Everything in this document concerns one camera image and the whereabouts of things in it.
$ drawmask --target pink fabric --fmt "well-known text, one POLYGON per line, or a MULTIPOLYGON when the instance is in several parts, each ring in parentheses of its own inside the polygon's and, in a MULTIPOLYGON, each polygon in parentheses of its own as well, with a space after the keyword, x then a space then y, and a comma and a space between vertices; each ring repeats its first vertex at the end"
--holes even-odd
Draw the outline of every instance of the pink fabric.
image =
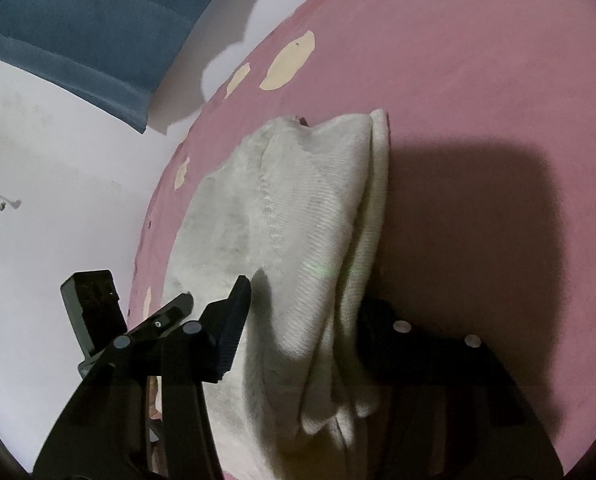
POLYGON ((547 426, 569 470, 596 437, 596 3, 309 0, 204 107, 153 195, 130 325, 194 190, 266 120, 384 108, 391 128, 376 291, 406 319, 477 333, 547 426), (274 91, 276 54, 315 50, 274 91), (178 167, 189 157, 184 185, 178 167))

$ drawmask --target metal rivet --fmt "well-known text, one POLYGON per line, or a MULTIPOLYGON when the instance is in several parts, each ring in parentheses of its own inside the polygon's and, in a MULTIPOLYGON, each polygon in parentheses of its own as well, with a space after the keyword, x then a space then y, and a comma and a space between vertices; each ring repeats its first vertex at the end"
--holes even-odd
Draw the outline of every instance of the metal rivet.
POLYGON ((395 321, 393 323, 393 330, 400 332, 401 334, 409 333, 411 332, 411 323, 403 320, 395 321))
POLYGON ((197 321, 188 321, 182 325, 182 331, 187 335, 197 334, 202 329, 203 326, 197 321))
POLYGON ((113 346, 117 349, 127 348, 131 344, 131 339, 127 335, 119 335, 113 340, 113 346))
POLYGON ((467 346, 470 346, 471 348, 478 348, 480 345, 482 345, 482 341, 480 340, 480 338, 474 334, 469 334, 468 336, 466 336, 464 342, 467 346))

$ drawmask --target folded white garment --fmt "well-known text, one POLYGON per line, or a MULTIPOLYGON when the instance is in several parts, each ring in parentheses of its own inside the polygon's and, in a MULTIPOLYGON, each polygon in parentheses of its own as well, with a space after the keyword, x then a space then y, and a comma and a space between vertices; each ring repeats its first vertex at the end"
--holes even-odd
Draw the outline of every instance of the folded white garment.
POLYGON ((177 234, 164 301, 191 319, 239 274, 252 306, 233 368, 206 384, 220 462, 238 480, 362 480, 377 389, 355 323, 380 237, 389 155, 382 110, 314 127, 278 118, 200 183, 177 234))

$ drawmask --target white wall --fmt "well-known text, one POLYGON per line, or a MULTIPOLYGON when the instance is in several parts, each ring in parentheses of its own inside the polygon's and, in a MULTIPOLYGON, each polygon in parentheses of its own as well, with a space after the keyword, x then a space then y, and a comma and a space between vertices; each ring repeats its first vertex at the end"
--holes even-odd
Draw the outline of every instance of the white wall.
POLYGON ((304 0, 214 0, 156 92, 140 136, 0 62, 0 437, 31 470, 79 382, 60 284, 111 269, 126 309, 140 228, 198 108, 304 0))

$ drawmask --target blue cloth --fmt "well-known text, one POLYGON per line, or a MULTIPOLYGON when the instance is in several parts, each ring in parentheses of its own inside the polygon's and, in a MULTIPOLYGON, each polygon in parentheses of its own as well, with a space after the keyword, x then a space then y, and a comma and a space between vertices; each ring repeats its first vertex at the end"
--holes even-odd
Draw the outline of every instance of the blue cloth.
POLYGON ((1 0, 0 60, 146 128, 153 92, 211 0, 1 0))

